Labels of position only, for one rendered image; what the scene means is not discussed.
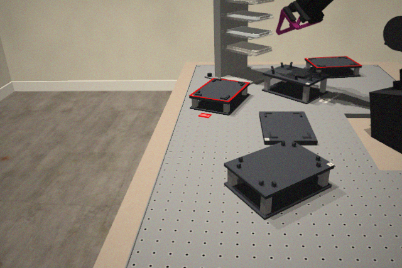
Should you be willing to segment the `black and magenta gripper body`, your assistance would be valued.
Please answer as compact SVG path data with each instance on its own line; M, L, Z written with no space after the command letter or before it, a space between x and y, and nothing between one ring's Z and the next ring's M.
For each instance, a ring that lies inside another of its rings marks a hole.
M326 5L327 4L327 5ZM290 21L296 21L293 13L298 12L300 15L299 19L302 23L308 21L310 24L321 22L323 20L324 14L323 10L328 6L328 3L313 0L304 10L299 6L296 1L293 1L288 6L283 8L283 11L290 19ZM322 19L322 20L321 20Z

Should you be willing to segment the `white multi-well plate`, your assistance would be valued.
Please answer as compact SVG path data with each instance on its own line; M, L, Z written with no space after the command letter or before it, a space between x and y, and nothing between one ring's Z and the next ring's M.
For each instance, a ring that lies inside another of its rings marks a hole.
M244 36L248 36L248 38L255 39L255 40L273 35L271 30L252 28L252 27L247 27L247 26L241 26L241 27L237 27L237 28L227 29L226 33L244 35Z
M258 56L272 51L271 46L259 45L246 41L227 45L227 48L237 51L243 51L252 56Z

